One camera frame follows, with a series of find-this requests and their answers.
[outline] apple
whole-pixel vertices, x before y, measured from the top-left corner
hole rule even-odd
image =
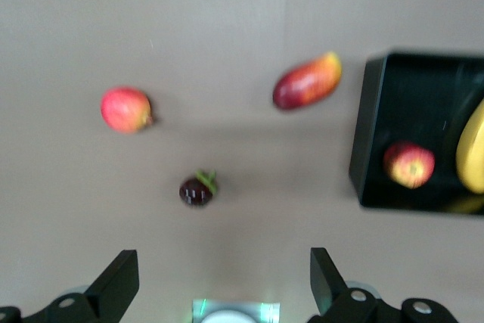
[[[427,183],[436,161],[432,151],[411,141],[391,144],[383,155],[383,169],[394,182],[414,189]]]
[[[110,128],[122,133],[134,133],[153,123],[146,94],[130,86],[107,90],[101,99],[101,115]]]
[[[274,105],[292,110],[314,104],[330,95],[340,83],[341,61],[328,52],[285,73],[272,93]]]

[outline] yellow banana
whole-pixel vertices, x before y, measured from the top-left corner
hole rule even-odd
[[[462,184],[473,193],[484,193],[484,100],[462,131],[455,163]]]

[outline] black tray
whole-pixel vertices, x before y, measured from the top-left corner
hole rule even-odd
[[[349,165],[360,204],[484,215],[484,195],[470,193],[455,173],[459,138],[483,98],[482,57],[395,51],[370,59]],[[383,171],[383,152],[402,139],[435,154],[422,187],[403,187]]]

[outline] plastic fruit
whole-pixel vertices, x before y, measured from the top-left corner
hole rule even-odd
[[[470,116],[455,152],[457,175],[476,194],[484,193],[484,101]]]
[[[292,110],[314,104],[330,95],[341,80],[341,61],[328,52],[284,74],[272,93],[274,105]]]
[[[205,206],[217,193],[216,173],[197,171],[195,176],[186,179],[180,185],[180,198],[186,204],[193,207]]]
[[[414,189],[427,183],[433,174],[432,151],[410,141],[397,141],[383,155],[383,169],[394,182]]]
[[[107,90],[101,99],[101,115],[117,132],[133,133],[153,122],[147,96],[133,87]]]

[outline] white circular object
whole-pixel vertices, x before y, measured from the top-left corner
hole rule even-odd
[[[235,310],[219,310],[208,315],[202,323],[256,323],[247,314]]]

